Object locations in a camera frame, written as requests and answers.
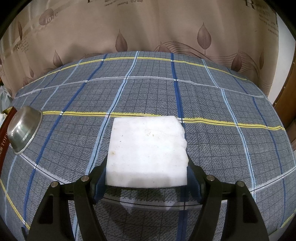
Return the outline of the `white foam sponge block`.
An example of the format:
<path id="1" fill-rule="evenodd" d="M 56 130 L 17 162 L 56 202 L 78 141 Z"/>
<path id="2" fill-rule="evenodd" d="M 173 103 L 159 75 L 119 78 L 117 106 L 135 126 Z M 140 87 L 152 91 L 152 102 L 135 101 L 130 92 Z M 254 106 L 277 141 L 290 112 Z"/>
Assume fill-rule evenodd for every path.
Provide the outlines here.
<path id="1" fill-rule="evenodd" d="M 124 188 L 187 185 L 185 130 L 175 116 L 115 118 L 105 182 Z"/>

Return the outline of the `grey plaid bed sheet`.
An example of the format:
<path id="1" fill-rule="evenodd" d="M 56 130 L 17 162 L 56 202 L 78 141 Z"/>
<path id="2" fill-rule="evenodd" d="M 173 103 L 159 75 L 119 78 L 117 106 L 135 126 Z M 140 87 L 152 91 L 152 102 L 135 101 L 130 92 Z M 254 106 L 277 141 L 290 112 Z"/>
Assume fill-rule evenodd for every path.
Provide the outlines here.
<path id="1" fill-rule="evenodd" d="M 263 92 L 226 67 L 173 53 L 104 54 L 48 70 L 12 105 L 44 113 L 29 147 L 9 148 L 1 171 L 1 217 L 17 240 L 51 182 L 76 181 L 103 161 L 118 115 L 176 116 L 192 161 L 222 182 L 242 180 L 269 234 L 295 215 L 285 128 Z"/>

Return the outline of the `steel bowl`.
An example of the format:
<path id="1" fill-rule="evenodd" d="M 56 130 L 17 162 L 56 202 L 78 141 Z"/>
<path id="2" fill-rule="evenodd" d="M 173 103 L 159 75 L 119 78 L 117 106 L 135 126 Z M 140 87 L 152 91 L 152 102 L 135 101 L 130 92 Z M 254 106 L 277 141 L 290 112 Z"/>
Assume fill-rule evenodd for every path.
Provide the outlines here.
<path id="1" fill-rule="evenodd" d="M 15 155 L 20 155 L 27 149 L 43 119 L 43 113 L 31 106 L 23 106 L 11 119 L 7 135 Z"/>

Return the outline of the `brown wooden door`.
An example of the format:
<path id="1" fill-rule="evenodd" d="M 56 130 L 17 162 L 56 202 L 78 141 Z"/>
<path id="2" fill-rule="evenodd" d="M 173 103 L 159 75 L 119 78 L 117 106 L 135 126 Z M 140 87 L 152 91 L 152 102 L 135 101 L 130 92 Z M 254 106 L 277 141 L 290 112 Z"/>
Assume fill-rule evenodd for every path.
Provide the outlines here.
<path id="1" fill-rule="evenodd" d="M 296 85 L 295 85 L 295 53 L 292 60 L 287 79 L 276 98 L 273 107 L 278 114 L 283 126 L 289 127 L 295 120 L 295 105 L 296 105 Z"/>

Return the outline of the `beige leaf print curtain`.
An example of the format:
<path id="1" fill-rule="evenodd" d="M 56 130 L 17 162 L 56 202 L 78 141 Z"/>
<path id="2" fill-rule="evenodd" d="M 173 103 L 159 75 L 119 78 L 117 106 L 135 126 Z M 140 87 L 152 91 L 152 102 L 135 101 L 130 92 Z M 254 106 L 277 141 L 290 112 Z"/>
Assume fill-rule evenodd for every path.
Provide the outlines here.
<path id="1" fill-rule="evenodd" d="M 208 59 L 269 94 L 278 41 L 264 1 L 32 1 L 1 37 L 1 80 L 16 93 L 70 62 L 159 51 Z"/>

